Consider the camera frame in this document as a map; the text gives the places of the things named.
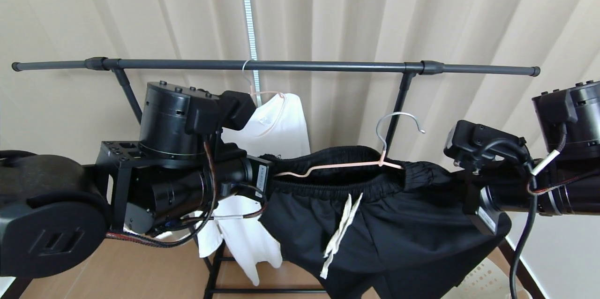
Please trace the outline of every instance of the brown tile floor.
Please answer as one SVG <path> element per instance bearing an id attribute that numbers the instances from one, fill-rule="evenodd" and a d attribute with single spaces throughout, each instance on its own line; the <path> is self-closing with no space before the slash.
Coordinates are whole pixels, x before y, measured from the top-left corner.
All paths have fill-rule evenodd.
<path id="1" fill-rule="evenodd" d="M 262 288 L 318 288 L 313 276 L 284 262 L 280 269 L 258 265 Z M 193 243 L 177 248 L 151 248 L 106 240 L 77 267 L 53 277 L 34 280 L 22 299 L 201 299 L 208 272 Z M 235 262 L 224 262 L 219 287 L 252 286 Z M 219 294 L 214 299 L 326 299 L 324 294 Z M 363 299 L 378 299 L 375 291 Z"/>

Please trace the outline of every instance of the hanger hook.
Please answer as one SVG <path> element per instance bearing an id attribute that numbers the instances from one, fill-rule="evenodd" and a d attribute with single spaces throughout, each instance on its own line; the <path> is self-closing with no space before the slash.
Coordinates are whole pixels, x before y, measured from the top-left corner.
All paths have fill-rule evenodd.
<path id="1" fill-rule="evenodd" d="M 388 115 L 385 115 L 384 117 L 382 117 L 381 119 L 379 119 L 379 121 L 377 122 L 377 126 L 375 126 L 375 132 L 377 132 L 377 137 L 379 137 L 379 139 L 381 140 L 381 142 L 383 142 L 383 151 L 388 151 L 388 143 L 385 141 L 385 139 L 383 138 L 383 136 L 381 136 L 381 134 L 379 134 L 379 125 L 381 124 L 381 121 L 385 120 L 388 117 L 393 117 L 396 115 L 406 115 L 408 117 L 411 117 L 414 120 L 414 123 L 416 123 L 416 128 L 419 130 L 419 132 L 425 134 L 425 131 L 422 130 L 420 128 L 419 125 L 419 119 L 412 115 L 411 113 L 405 113 L 405 112 L 393 112 L 390 113 Z"/>
<path id="2" fill-rule="evenodd" d="M 248 77 L 246 76 L 246 73 L 244 73 L 244 70 L 246 70 L 246 64 L 251 61 L 252 61 L 252 59 L 246 60 L 246 62 L 244 62 L 244 64 L 242 65 L 242 76 L 244 77 L 244 79 L 246 79 L 246 81 L 248 81 L 248 84 L 250 86 L 253 86 L 252 81 L 250 81 L 250 79 L 248 79 Z"/>

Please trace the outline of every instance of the garment rack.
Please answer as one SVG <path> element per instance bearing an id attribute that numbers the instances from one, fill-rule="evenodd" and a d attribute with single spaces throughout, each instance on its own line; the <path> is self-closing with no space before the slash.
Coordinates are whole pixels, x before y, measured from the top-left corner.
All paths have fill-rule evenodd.
<path id="1" fill-rule="evenodd" d="M 402 111 L 412 80 L 417 75 L 436 75 L 440 73 L 480 73 L 480 74 L 505 74 L 537 76 L 540 67 L 513 67 L 513 66 L 480 66 L 480 65 L 447 65 L 442 62 L 423 60 L 421 62 L 338 62 L 338 61 L 272 61 L 272 60 L 127 60 L 95 57 L 87 60 L 76 61 L 51 61 L 51 62 L 14 62 L 13 70 L 43 70 L 43 69 L 70 69 L 87 68 L 90 70 L 112 71 L 116 76 L 127 101 L 131 106 L 135 118 L 142 121 L 142 109 L 135 94 L 129 85 L 126 69 L 178 69 L 178 70 L 279 70 L 279 71 L 335 71 L 335 72 L 371 72 L 371 73 L 403 73 L 400 81 L 396 104 L 393 112 Z M 398 115 L 390 120 L 386 142 L 388 148 L 392 144 Z M 212 299 L 215 293 L 325 293 L 322 289 L 304 288 L 270 288 L 270 289 L 242 289 L 242 288 L 217 288 L 217 278 L 224 261 L 234 261 L 233 258 L 224 257 L 225 243 L 221 244 L 214 254 L 212 261 L 204 258 L 204 263 L 210 273 L 204 290 L 204 299 Z"/>

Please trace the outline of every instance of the white drawstring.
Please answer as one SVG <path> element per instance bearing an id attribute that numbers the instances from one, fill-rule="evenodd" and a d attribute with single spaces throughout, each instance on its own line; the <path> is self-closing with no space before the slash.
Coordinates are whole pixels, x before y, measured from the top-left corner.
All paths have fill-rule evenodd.
<path id="1" fill-rule="evenodd" d="M 356 215 L 356 211 L 358 210 L 358 205 L 360 205 L 360 200 L 362 199 L 362 194 L 358 197 L 354 205 L 352 204 L 352 195 L 348 195 L 348 199 L 345 201 L 344 210 L 342 211 L 341 220 L 339 221 L 339 226 L 334 235 L 331 237 L 330 241 L 327 243 L 327 247 L 323 253 L 323 258 L 327 258 L 325 263 L 323 263 L 323 269 L 321 269 L 321 278 L 327 279 L 327 273 L 330 270 L 331 262 L 334 260 L 334 255 L 337 254 L 339 250 L 339 244 L 341 243 L 341 239 L 345 235 L 345 231 L 352 224 L 354 220 L 354 215 Z"/>

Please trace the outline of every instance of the beige curtain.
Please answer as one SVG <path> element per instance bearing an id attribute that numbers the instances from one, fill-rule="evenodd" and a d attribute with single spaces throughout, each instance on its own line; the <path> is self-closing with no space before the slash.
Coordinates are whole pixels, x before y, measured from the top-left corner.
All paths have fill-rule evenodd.
<path id="1" fill-rule="evenodd" d="M 0 139 L 3 148 L 94 162 L 105 139 L 135 139 L 138 125 L 110 73 L 14 73 L 13 61 L 120 58 L 249 58 L 243 0 L 1 0 Z M 524 136 L 546 153 L 531 98 L 600 79 L 600 0 L 252 0 L 261 60 L 438 60 L 540 66 L 539 77 L 416 77 L 390 155 L 452 167 L 442 149 L 457 120 Z M 247 90 L 239 71 L 129 71 L 138 99 L 164 79 L 214 92 Z M 313 151 L 380 148 L 375 123 L 392 110 L 400 75 L 261 72 L 263 90 L 302 98 Z M 523 216 L 514 216 L 516 241 Z M 524 260 L 552 298 L 600 291 L 588 253 L 598 220 L 539 218 Z"/>

